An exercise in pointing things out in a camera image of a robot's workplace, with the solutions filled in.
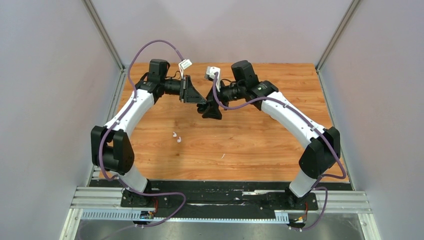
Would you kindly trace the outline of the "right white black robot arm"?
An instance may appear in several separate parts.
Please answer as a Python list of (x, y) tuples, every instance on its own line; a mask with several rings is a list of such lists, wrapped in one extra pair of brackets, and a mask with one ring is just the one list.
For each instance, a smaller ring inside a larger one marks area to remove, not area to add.
[(304, 148), (298, 164), (299, 172), (285, 190), (286, 204), (298, 209), (306, 201), (306, 195), (318, 185), (323, 177), (329, 176), (327, 170), (334, 164), (341, 169), (340, 179), (347, 176), (340, 161), (340, 132), (334, 127), (326, 128), (307, 117), (268, 80), (259, 80), (253, 65), (241, 60), (231, 65), (234, 81), (225, 85), (221, 70), (209, 66), (205, 79), (213, 85), (207, 95), (206, 103), (198, 105), (198, 112), (205, 119), (222, 119), (220, 107), (236, 110), (229, 102), (245, 99), (244, 106), (254, 105), (259, 111), (268, 114), (288, 130)]

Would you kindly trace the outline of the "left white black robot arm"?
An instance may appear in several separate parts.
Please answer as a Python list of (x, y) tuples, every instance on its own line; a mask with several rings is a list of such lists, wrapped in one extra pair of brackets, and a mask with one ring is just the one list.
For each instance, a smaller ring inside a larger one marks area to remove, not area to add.
[(94, 126), (90, 133), (91, 159), (102, 173), (111, 172), (121, 184), (134, 193), (134, 200), (140, 206), (149, 206), (154, 194), (150, 181), (134, 164), (135, 153), (130, 143), (136, 125), (144, 114), (163, 95), (175, 95), (188, 104), (205, 104), (205, 98), (195, 89), (191, 78), (182, 75), (180, 79), (168, 77), (170, 63), (164, 59), (152, 59), (149, 69), (133, 85), (133, 92), (120, 111), (105, 125)]

